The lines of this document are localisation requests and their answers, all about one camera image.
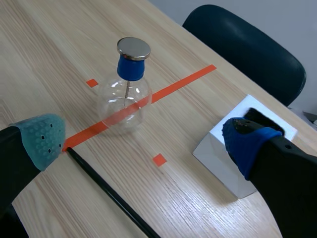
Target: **metal rod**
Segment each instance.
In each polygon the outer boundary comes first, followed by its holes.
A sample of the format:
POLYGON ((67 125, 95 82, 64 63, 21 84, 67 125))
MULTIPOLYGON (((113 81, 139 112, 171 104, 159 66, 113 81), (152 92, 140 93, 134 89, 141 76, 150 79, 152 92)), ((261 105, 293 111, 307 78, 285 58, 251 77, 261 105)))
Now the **metal rod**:
POLYGON ((72 148, 66 151, 79 164, 79 166, 92 178, 93 181, 118 205, 119 208, 144 232, 149 238, 160 238, 160 236, 137 214, 128 203, 72 148))
POLYGON ((123 106, 125 107, 125 100, 128 97, 129 94, 129 87, 130 87, 130 81, 127 81, 127 88, 125 89, 125 96, 124 96, 124 101, 123 101, 123 106))

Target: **metal lid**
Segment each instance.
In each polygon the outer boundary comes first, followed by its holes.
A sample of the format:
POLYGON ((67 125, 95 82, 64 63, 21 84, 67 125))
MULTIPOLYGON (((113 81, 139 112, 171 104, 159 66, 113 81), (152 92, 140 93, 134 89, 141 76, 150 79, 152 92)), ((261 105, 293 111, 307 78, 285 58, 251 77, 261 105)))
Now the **metal lid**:
POLYGON ((134 37, 119 40, 117 50, 126 59, 134 61, 145 60, 151 53, 151 48, 145 41, 134 37))

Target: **blue cap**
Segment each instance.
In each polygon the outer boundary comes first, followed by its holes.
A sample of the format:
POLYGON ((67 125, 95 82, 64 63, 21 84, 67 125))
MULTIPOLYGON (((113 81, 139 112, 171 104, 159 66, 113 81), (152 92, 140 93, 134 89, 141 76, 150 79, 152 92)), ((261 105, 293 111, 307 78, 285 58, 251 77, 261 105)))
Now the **blue cap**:
POLYGON ((118 41, 117 50, 120 53, 117 73, 128 81, 137 81, 144 74, 144 60, 149 57, 150 46, 134 37, 125 37, 118 41))

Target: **robotic hand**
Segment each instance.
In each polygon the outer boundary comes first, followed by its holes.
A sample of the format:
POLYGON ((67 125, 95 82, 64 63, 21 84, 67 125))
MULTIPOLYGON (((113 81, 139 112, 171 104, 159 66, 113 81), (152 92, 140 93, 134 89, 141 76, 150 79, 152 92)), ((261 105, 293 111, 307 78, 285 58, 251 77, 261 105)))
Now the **robotic hand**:
POLYGON ((317 237, 317 157, 244 118, 223 125, 225 147, 269 206, 283 237, 317 237))

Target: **dark chair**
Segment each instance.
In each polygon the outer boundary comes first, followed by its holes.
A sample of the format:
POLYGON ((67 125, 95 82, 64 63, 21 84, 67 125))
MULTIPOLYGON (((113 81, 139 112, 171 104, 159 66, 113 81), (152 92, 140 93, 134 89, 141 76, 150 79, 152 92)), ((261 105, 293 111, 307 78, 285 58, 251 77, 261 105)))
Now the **dark chair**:
POLYGON ((215 5, 195 9, 183 27, 288 106, 302 91, 301 63, 268 35, 215 5))

